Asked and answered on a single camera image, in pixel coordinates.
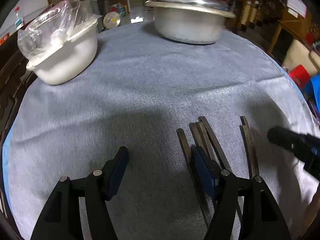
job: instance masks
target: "gray tablecloth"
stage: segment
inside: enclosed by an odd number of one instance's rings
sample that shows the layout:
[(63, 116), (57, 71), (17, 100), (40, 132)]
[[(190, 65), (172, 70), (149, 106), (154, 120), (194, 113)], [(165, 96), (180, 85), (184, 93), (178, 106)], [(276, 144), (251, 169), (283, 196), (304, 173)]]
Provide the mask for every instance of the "gray tablecloth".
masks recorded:
[[(319, 136), (294, 85), (258, 47), (231, 32), (211, 45), (173, 42), (151, 22), (99, 34), (91, 65), (73, 80), (28, 89), (9, 153), (12, 212), (21, 235), (33, 227), (60, 175), (87, 176), (115, 156), (130, 160), (118, 194), (107, 203), (119, 240), (203, 239), (205, 223), (176, 134), (206, 116), (234, 174), (248, 178), (239, 129), (253, 130), (260, 174), (292, 230), (317, 182), (291, 154), (271, 145), (275, 125)], [(90, 239), (84, 200), (81, 216)], [(233, 235), (239, 230), (236, 219)]]

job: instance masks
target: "metal screw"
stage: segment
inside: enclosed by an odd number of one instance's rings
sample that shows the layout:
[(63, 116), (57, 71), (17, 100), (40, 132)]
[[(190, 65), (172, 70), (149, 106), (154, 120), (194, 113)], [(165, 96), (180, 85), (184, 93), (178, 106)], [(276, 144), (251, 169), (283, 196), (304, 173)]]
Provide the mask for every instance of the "metal screw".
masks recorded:
[(100, 176), (102, 174), (102, 171), (101, 170), (95, 170), (94, 172), (93, 172), (93, 175), (94, 176)]
[(66, 181), (67, 180), (67, 178), (68, 178), (68, 176), (66, 176), (66, 175), (62, 175), (62, 176), (60, 176), (60, 181), (61, 182), (64, 182), (64, 181)]
[(230, 175), (230, 171), (228, 171), (228, 170), (222, 170), (222, 171), (221, 171), (221, 174), (222, 174), (223, 176), (229, 176), (229, 175)]
[(257, 182), (263, 182), (263, 178), (261, 178), (260, 176), (255, 176), (254, 179), (255, 179)]

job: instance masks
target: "beige chair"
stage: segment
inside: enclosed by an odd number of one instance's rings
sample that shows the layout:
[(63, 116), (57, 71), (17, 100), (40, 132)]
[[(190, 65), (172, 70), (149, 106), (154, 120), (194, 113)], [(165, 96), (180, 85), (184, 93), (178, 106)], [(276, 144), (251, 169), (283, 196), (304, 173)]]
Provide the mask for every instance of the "beige chair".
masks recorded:
[(293, 40), (282, 66), (289, 72), (298, 65), (303, 65), (310, 76), (320, 73), (320, 57), (314, 51), (309, 51), (300, 41)]

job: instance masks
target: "pot lid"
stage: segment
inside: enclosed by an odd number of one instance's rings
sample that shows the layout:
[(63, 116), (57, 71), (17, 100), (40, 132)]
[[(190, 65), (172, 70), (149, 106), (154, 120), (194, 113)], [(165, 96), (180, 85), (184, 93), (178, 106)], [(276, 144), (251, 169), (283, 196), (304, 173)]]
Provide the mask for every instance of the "pot lid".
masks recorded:
[(234, 18), (226, 2), (220, 0), (149, 0), (145, 3), (150, 7), (176, 8), (199, 11)]

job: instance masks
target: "bottle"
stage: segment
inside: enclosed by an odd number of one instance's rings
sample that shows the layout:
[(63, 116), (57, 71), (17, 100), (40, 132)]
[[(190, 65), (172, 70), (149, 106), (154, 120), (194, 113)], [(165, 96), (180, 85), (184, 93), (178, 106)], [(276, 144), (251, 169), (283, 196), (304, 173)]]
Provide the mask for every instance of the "bottle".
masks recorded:
[(19, 10), (20, 10), (19, 6), (17, 8), (15, 8), (15, 10), (14, 10), (16, 12), (16, 16), (17, 16), (17, 20), (14, 23), (14, 25), (17, 28), (17, 30), (20, 29), (25, 24), (22, 16), (19, 15)]

